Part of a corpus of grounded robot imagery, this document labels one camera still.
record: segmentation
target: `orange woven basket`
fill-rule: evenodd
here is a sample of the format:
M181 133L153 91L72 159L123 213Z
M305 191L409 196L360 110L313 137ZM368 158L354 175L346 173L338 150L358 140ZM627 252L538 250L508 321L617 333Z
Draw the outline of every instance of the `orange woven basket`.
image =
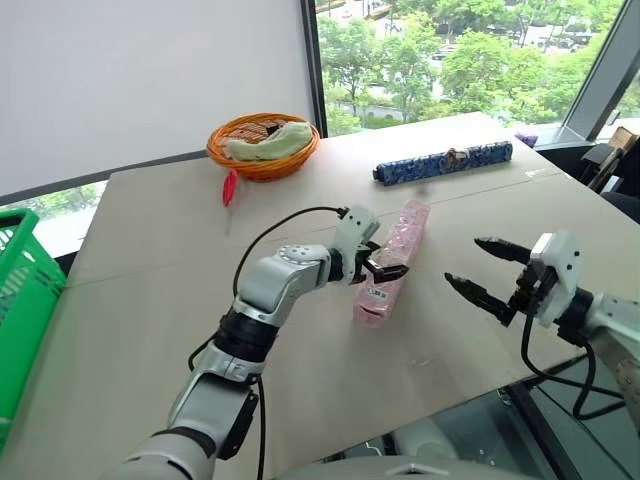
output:
M230 138L239 138L248 143L258 143L268 137L267 127L282 126L286 122L304 122L302 118L281 113L257 113L237 118L215 130L207 142L207 153L218 165L234 168L254 182L271 182L291 175L306 162L318 146L320 134L311 125L311 141L300 151L277 160L236 162L224 154L224 146Z

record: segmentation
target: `blue patterned tube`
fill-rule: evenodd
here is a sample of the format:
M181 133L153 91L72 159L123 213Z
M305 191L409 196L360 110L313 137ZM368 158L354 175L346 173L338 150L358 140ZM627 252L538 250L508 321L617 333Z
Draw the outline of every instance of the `blue patterned tube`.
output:
M508 162L511 160L512 153L513 145L507 141L461 150L451 148L442 153L381 163L373 171L373 179L388 187L421 178L436 177L485 165Z

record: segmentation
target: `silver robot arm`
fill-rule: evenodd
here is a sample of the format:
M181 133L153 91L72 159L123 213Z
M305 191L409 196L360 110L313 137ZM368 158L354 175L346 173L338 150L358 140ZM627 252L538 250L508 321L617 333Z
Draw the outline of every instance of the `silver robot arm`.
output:
M584 268L571 232L545 233L533 249L498 238L478 238L490 254L525 265L508 303L480 285L449 273L445 278L467 300L509 326L517 312L534 312L540 325L558 326L558 336L592 348L614 374L636 429L640 431L640 305L578 287Z
M328 282L358 283L362 267L381 281L408 267L379 267L368 257L380 224L370 211L349 210L332 245L287 245L245 276L229 312L199 354L167 428L145 440L102 480L210 480L216 459L240 449L258 396L253 385L295 301Z

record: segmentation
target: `metal arm segment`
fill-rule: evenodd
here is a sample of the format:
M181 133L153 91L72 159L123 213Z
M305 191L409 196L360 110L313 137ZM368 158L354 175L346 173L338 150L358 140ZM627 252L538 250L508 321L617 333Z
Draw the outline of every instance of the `metal arm segment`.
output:
M258 261L198 356L171 408L167 430L147 439L102 480L210 480L215 460L232 457L242 445L258 402L251 385L294 303L328 282L364 279L360 272L374 250L369 240L379 225L373 213L354 207L329 248L285 245ZM387 281L407 268L376 270Z

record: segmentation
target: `pink container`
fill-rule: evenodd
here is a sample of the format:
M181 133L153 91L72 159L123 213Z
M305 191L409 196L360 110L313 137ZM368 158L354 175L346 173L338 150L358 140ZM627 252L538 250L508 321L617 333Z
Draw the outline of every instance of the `pink container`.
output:
M428 206L416 200L409 200L400 214L398 223L391 228L387 241L374 254L373 260L382 266L403 263L411 267L420 248L428 216ZM373 277L369 275L356 291L353 303L354 321L368 327L380 327L391 315L407 277L411 277L411 270L393 282L375 284Z

